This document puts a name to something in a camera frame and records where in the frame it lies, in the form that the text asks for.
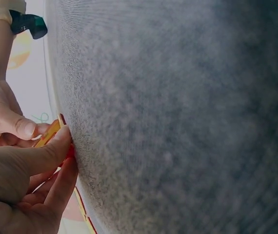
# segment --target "black watch strap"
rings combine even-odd
[[[42,17],[25,15],[14,10],[9,11],[12,17],[11,30],[14,35],[30,30],[33,39],[39,39],[47,34],[48,29]]]

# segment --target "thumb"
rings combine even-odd
[[[36,123],[30,119],[8,110],[4,117],[3,132],[11,133],[22,140],[30,140],[34,136]]]
[[[47,145],[40,148],[25,148],[22,160],[26,164],[29,176],[48,172],[58,167],[66,158],[70,144],[70,130],[65,125]]]

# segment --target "gray fabric surface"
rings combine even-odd
[[[121,234],[278,234],[278,1],[48,0],[83,194]]]

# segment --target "sleeve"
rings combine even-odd
[[[5,20],[11,25],[12,17],[10,15],[9,10],[15,10],[25,14],[25,0],[0,0],[0,20]]]

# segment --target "skin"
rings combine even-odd
[[[65,126],[41,148],[0,147],[0,233],[58,233],[78,176],[73,158],[55,173],[70,143]]]
[[[29,147],[34,143],[31,139],[44,133],[49,125],[36,124],[25,118],[6,82],[13,39],[9,23],[0,20],[0,146]]]
[[[67,126],[46,146],[30,148],[49,125],[26,119],[6,82],[13,39],[0,20],[0,233],[53,234],[74,190],[77,164],[67,159],[55,173],[70,146]]]

